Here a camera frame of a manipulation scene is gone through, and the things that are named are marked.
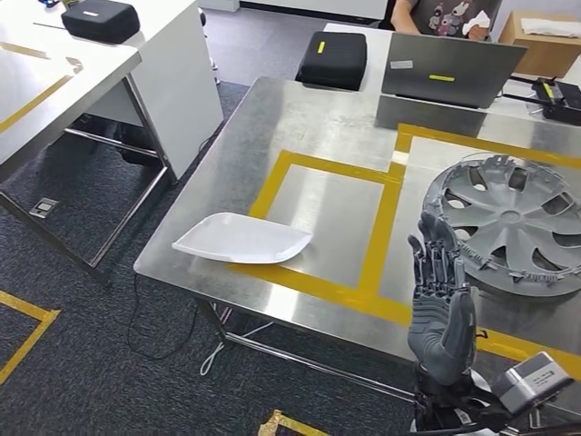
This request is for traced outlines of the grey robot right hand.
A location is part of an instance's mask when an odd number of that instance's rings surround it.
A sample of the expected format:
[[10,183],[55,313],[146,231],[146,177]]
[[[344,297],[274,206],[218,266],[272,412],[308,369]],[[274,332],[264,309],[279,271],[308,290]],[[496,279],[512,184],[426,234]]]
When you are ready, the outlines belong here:
[[450,386],[473,364],[475,307],[454,231],[429,212],[421,214],[418,229],[422,241],[407,238],[414,279],[407,343],[430,377]]

